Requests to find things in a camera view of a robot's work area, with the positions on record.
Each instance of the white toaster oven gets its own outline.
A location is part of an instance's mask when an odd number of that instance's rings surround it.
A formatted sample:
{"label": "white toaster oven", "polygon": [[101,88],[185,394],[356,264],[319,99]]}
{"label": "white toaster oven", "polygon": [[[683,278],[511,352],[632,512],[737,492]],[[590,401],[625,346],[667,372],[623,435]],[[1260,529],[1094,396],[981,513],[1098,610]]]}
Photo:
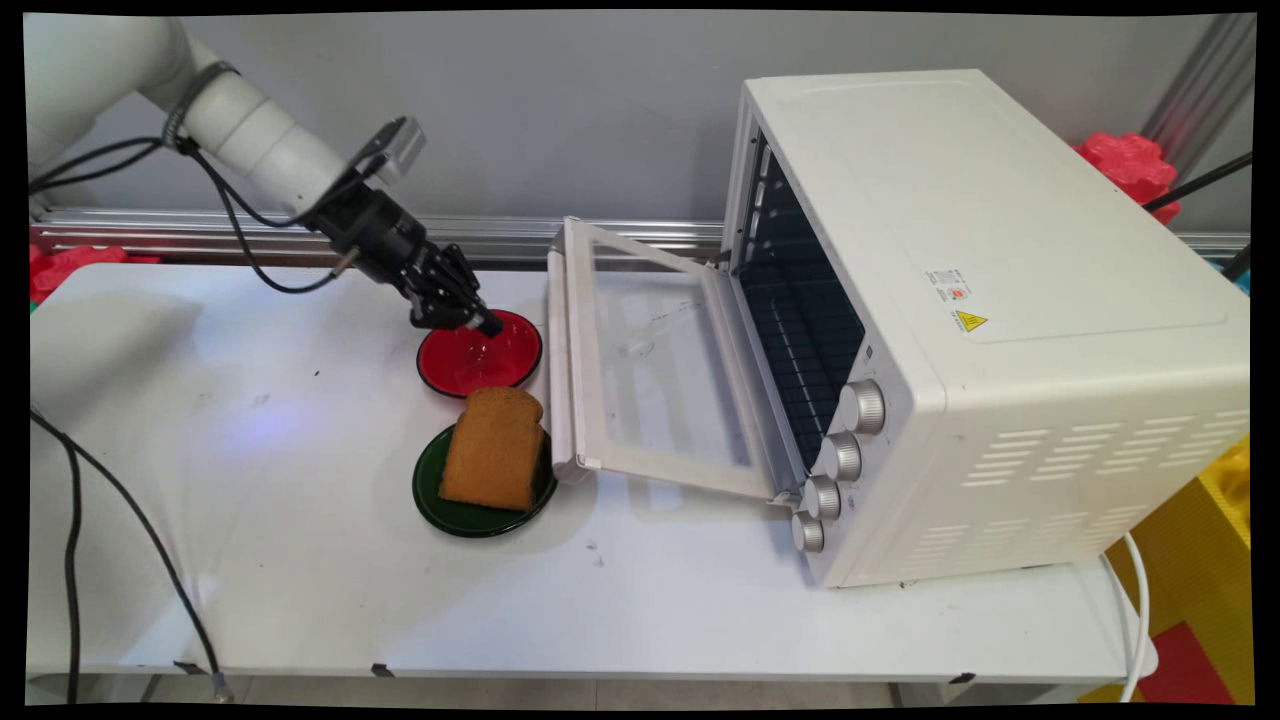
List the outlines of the white toaster oven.
{"label": "white toaster oven", "polygon": [[558,477],[788,505],[828,587],[1094,557],[1248,432],[1248,299],[977,70],[748,81],[716,261],[548,270]]}

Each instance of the yellow warning sticker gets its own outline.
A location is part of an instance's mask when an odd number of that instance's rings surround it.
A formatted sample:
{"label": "yellow warning sticker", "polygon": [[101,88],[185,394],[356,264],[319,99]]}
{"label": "yellow warning sticker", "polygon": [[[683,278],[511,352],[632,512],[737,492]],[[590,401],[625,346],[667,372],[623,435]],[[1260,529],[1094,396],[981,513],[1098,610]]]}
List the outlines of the yellow warning sticker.
{"label": "yellow warning sticker", "polygon": [[960,324],[964,325],[964,332],[966,333],[972,333],[987,322],[987,318],[979,318],[978,315],[972,315],[960,310],[956,310],[956,319],[959,319]]}

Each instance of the warning label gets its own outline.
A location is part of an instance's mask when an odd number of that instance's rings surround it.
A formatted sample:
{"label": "warning label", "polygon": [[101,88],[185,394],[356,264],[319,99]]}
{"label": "warning label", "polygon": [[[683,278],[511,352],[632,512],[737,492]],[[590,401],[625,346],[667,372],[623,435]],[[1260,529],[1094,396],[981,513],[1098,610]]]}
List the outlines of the warning label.
{"label": "warning label", "polygon": [[956,268],[950,270],[933,270],[924,273],[924,277],[933,283],[933,291],[938,293],[938,300],[942,302],[969,300],[969,296],[973,295],[964,274],[961,274]]}
{"label": "warning label", "polygon": [[964,332],[972,333],[982,327],[982,324],[987,322],[987,318],[979,318],[972,313],[956,310],[956,320],[960,320],[960,325],[964,328]]}

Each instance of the bread slice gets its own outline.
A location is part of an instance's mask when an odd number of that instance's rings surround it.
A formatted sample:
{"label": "bread slice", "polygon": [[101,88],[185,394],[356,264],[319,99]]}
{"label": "bread slice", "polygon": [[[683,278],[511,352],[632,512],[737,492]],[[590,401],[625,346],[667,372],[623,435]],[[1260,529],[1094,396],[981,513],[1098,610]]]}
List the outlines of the bread slice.
{"label": "bread slice", "polygon": [[541,418],[541,404],[522,389],[486,387],[468,395],[444,461],[440,497],[532,510]]}

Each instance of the white cable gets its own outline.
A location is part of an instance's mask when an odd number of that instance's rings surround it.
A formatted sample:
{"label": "white cable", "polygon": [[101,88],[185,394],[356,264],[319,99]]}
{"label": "white cable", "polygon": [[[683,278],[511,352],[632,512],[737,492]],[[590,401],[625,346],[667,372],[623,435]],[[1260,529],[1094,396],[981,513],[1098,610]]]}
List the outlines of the white cable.
{"label": "white cable", "polygon": [[1142,564],[1138,543],[1129,533],[1124,534],[1124,543],[1129,548],[1129,556],[1133,557],[1133,571],[1138,575],[1138,644],[1133,653],[1133,665],[1129,667],[1129,678],[1125,680],[1124,691],[1120,692],[1120,702],[1129,702],[1133,698],[1133,691],[1138,687],[1142,664],[1147,660],[1147,634],[1151,632],[1151,591],[1147,588],[1147,566]]}

